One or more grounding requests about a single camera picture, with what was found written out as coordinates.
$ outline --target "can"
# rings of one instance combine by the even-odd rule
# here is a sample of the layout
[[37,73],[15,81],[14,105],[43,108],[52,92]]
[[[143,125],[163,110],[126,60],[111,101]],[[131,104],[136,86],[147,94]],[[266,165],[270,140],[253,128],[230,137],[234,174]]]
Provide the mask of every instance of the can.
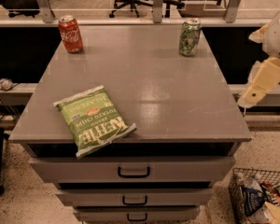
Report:
[[194,56],[198,46],[202,26],[199,19],[190,19],[182,24],[179,38],[179,53]]
[[73,16],[66,15],[61,17],[58,22],[58,28],[68,52],[73,53],[83,50],[81,33],[77,25],[77,20]]

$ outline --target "green chip bag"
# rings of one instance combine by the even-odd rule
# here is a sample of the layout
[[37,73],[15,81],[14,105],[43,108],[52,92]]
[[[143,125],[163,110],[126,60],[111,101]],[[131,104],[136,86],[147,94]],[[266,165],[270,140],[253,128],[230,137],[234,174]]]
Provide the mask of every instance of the green chip bag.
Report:
[[104,86],[55,102],[77,144],[80,159],[132,133],[136,125],[126,125]]

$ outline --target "green soda can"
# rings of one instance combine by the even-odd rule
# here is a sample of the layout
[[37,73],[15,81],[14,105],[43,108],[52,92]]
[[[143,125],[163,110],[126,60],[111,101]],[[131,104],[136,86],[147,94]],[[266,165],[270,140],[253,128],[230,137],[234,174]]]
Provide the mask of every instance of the green soda can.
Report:
[[179,38],[179,53],[181,55],[195,55],[201,30],[199,19],[190,19],[183,23]]

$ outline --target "red soda can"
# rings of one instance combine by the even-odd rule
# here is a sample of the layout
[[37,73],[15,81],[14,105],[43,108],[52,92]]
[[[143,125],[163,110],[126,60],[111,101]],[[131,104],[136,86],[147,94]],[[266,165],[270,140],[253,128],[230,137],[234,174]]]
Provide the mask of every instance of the red soda can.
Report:
[[70,53],[83,50],[83,42],[77,20],[71,15],[59,19],[58,27],[66,50]]

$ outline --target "black handle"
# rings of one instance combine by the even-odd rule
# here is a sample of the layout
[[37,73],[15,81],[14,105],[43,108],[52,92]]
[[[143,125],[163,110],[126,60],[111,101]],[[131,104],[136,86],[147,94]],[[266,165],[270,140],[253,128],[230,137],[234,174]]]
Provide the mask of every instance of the black handle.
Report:
[[127,214],[127,219],[128,221],[146,221],[147,220],[147,213],[146,213],[146,216],[143,218],[143,219],[130,219],[130,214]]
[[148,177],[150,175],[150,167],[147,168],[147,173],[144,175],[123,175],[121,173],[121,168],[118,168],[118,175],[122,178],[145,178]]
[[125,196],[122,197],[122,203],[125,205],[145,205],[147,203],[147,196],[145,196],[144,201],[142,203],[126,203]]

